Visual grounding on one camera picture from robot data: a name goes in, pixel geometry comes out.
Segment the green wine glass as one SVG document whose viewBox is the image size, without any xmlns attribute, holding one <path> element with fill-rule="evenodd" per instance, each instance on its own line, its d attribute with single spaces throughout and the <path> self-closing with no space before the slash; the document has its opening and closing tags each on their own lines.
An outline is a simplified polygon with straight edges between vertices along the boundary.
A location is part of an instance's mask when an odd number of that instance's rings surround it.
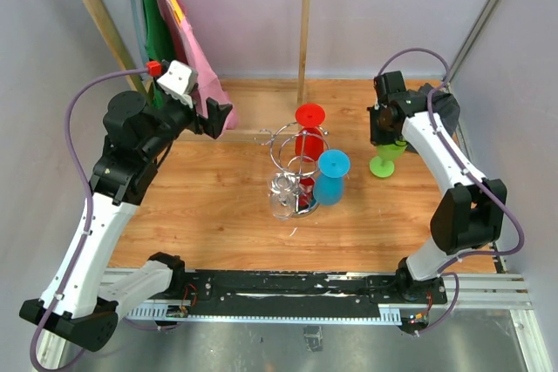
<svg viewBox="0 0 558 372">
<path fill-rule="evenodd" d="M 395 160 L 405 152 L 406 147 L 405 141 L 398 141 L 390 145 L 377 145 L 377 155 L 369 163 L 371 173 L 380 179 L 391 177 L 395 172 Z"/>
</svg>

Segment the blue wine glass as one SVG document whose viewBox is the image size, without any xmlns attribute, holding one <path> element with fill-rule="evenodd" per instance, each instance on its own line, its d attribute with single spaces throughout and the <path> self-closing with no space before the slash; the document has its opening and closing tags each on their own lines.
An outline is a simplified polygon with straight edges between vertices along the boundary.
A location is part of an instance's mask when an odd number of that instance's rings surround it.
<svg viewBox="0 0 558 372">
<path fill-rule="evenodd" d="M 344 195 L 344 177 L 350 170 L 350 159 L 338 149 L 329 149 L 317 161 L 319 175 L 313 189 L 313 196 L 320 205 L 333 206 Z"/>
</svg>

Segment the red wine glass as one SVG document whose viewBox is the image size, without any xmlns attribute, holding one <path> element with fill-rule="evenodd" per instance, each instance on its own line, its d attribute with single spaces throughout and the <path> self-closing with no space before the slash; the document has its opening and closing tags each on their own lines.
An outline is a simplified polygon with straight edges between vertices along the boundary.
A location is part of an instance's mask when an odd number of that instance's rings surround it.
<svg viewBox="0 0 558 372">
<path fill-rule="evenodd" d="M 317 104 L 304 104 L 296 110 L 295 118 L 301 126 L 300 136 L 295 142 L 295 154 L 303 156 L 305 161 L 318 161 L 324 149 L 323 135 L 319 129 L 325 120 L 324 109 Z"/>
</svg>

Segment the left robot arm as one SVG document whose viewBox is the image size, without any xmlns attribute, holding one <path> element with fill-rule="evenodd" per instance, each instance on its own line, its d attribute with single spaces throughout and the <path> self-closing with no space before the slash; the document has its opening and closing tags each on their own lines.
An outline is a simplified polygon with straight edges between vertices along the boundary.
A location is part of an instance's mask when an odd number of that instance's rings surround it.
<svg viewBox="0 0 558 372">
<path fill-rule="evenodd" d="M 110 100 L 103 117 L 102 156 L 85 182 L 82 219 L 49 287 L 23 303 L 22 319 L 96 352 L 139 304 L 156 294 L 174 299 L 185 292 L 184 261 L 162 252 L 111 286 L 101 280 L 120 235 L 158 174 L 157 157 L 185 130 L 213 139 L 221 135 L 233 106 L 212 98 L 206 104 L 208 114 L 202 116 L 175 98 L 155 109 L 136 91 Z"/>
</svg>

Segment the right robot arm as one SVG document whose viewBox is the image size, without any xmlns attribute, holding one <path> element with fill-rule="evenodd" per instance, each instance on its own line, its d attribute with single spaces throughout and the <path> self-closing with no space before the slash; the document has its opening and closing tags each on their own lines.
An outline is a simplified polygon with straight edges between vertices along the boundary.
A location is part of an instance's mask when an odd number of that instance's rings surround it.
<svg viewBox="0 0 558 372">
<path fill-rule="evenodd" d="M 375 77 L 377 103 L 369 107 L 371 143 L 377 155 L 369 164 L 384 179 L 395 172 L 395 161 L 412 146 L 435 178 L 441 201 L 430 221 L 431 237 L 398 264 L 392 288 L 414 302 L 434 287 L 439 270 L 499 239 L 503 212 L 499 205 L 507 189 L 488 179 L 455 145 L 425 97 L 405 86 L 399 71 Z"/>
</svg>

